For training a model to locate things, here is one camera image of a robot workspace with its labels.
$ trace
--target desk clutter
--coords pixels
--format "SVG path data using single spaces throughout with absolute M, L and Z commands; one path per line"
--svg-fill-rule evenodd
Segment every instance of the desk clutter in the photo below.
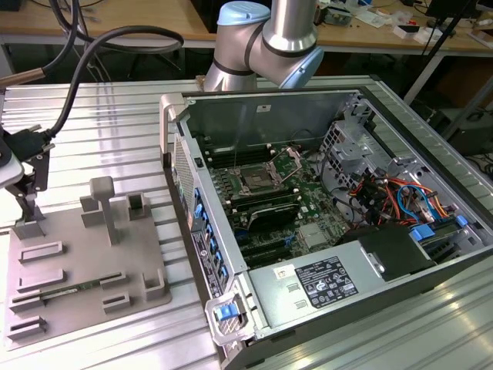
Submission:
M 458 26 L 480 27 L 468 34 L 491 48 L 491 32 L 485 29 L 493 29 L 493 13 L 488 12 L 493 10 L 493 1 L 479 2 L 471 2 L 462 8 L 462 5 L 451 4 L 448 0 L 434 0 L 430 6 L 427 2 L 415 0 L 389 0 L 386 3 L 379 0 L 319 0 L 315 24 L 353 27 L 353 19 L 357 19 L 377 29 L 382 28 L 382 32 L 390 31 L 401 39 L 430 45 L 439 40 L 451 18 L 462 12 Z

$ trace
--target rectangular slot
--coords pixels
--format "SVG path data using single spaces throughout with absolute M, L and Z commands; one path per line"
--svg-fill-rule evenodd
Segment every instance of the rectangular slot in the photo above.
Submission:
M 113 288 L 117 285 L 125 284 L 129 280 L 123 271 L 101 277 L 99 284 L 103 290 Z
M 118 293 L 102 299 L 102 309 L 105 314 L 130 307 L 131 301 L 129 292 Z
M 38 308 L 45 305 L 40 297 L 41 291 L 35 290 L 29 293 L 19 294 L 10 298 L 8 308 L 16 314 L 22 311 Z
M 32 291 L 33 289 L 39 289 L 49 285 L 62 283 L 65 279 L 65 272 L 61 268 L 57 271 L 43 274 L 42 276 L 20 277 L 18 280 L 17 291 L 19 293 L 25 293 L 27 291 Z
M 45 329 L 43 328 L 45 323 L 45 320 L 43 320 L 40 316 L 34 316 L 32 318 L 19 321 L 17 324 L 10 327 L 7 337 L 13 341 L 16 341 L 34 334 L 43 333 L 45 332 Z
M 63 254 L 63 244 L 61 241 L 36 245 L 34 247 L 25 248 L 21 251 L 18 261 L 23 264 L 25 262 L 37 261 L 43 258 L 59 256 Z

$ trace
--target ventilation grille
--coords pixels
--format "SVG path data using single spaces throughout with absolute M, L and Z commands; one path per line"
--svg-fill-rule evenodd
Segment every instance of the ventilation grille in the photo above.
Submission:
M 178 173 L 180 195 L 184 197 L 188 209 L 193 210 L 193 176 L 179 137 L 176 138 L 175 145 L 175 168 Z

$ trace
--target blue cable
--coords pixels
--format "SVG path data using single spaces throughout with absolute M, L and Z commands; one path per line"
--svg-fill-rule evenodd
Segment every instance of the blue cable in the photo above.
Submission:
M 437 220 L 441 219 L 440 215 L 438 214 L 438 212 L 431 206 L 428 198 L 426 197 L 426 194 L 424 193 L 424 191 L 422 189 L 420 189 L 419 187 L 416 187 L 415 185 L 403 185 L 399 191 L 397 192 L 397 202 L 399 203 L 399 207 L 406 213 L 408 214 L 409 216 L 413 217 L 418 223 L 420 222 L 419 220 L 419 217 L 416 216 L 415 214 L 413 214 L 410 210 L 408 210 L 406 207 L 404 207 L 404 205 L 402 204 L 402 200 L 401 200 L 401 191 L 405 188 L 405 187 L 410 187 L 412 189 L 415 189 L 424 199 L 424 202 L 426 203 L 426 206 L 428 207 L 429 211 L 431 212 L 431 214 L 433 215 L 433 217 Z

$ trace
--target wooden desk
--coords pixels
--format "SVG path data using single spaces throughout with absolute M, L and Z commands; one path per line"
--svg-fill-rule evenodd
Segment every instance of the wooden desk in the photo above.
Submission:
M 374 0 L 374 5 L 386 5 L 392 0 Z M 178 32 L 185 39 L 185 47 L 213 48 L 214 34 L 209 34 L 189 0 L 106 0 L 93 7 L 91 14 L 101 22 L 87 22 L 91 35 L 100 35 L 110 29 L 123 25 L 157 25 Z M 402 5 L 399 1 L 384 7 L 390 13 L 405 10 L 415 14 L 414 19 L 424 25 L 426 17 L 412 7 Z M 436 69 L 444 56 L 483 56 L 493 57 L 493 50 L 471 39 L 469 29 L 457 29 L 457 35 L 444 44 L 442 50 L 434 57 L 421 78 L 417 81 L 411 95 L 416 95 L 428 77 Z M 55 16 L 48 8 L 43 8 L 25 0 L 20 12 L 0 12 L 0 45 L 4 44 L 62 44 L 65 37 L 59 28 Z M 147 37 L 145 39 L 122 39 L 126 45 L 154 46 L 162 45 L 161 40 Z M 398 38 L 390 26 L 379 29 L 353 19 L 351 27 L 320 25 L 318 27 L 318 45 L 327 52 L 363 52 L 386 54 L 421 54 L 423 45 L 414 40 Z M 9 73 L 8 59 L 0 52 L 0 76 Z

